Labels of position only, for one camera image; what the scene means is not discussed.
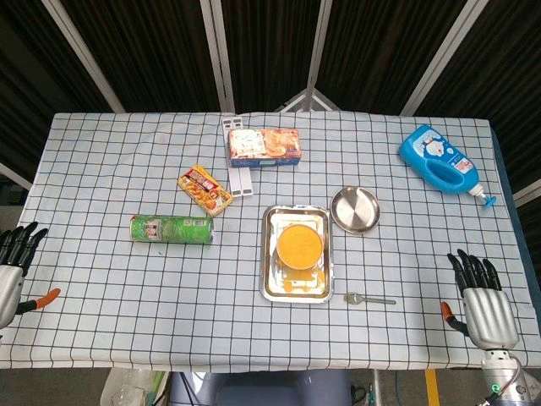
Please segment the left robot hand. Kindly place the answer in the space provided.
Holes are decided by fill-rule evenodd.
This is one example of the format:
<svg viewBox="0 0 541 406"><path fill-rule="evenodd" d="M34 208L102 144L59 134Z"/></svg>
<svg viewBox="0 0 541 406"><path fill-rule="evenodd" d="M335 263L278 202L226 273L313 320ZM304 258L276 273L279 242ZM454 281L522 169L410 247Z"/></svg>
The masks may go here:
<svg viewBox="0 0 541 406"><path fill-rule="evenodd" d="M46 307L61 293L60 288L54 288L39 299L20 300L37 247L48 233L47 228L34 233L37 227L38 222L32 222L1 234L1 328L17 315Z"/></svg>

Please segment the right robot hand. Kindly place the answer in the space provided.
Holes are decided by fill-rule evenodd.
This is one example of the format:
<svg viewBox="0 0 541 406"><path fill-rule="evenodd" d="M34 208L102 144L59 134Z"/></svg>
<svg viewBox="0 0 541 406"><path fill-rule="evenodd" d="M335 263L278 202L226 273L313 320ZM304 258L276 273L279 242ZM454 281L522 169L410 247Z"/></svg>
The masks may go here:
<svg viewBox="0 0 541 406"><path fill-rule="evenodd" d="M495 266L461 249L447 258L455 273L466 320L459 321L443 301L440 309L444 321L482 350L514 348L519 342L515 316Z"/></svg>

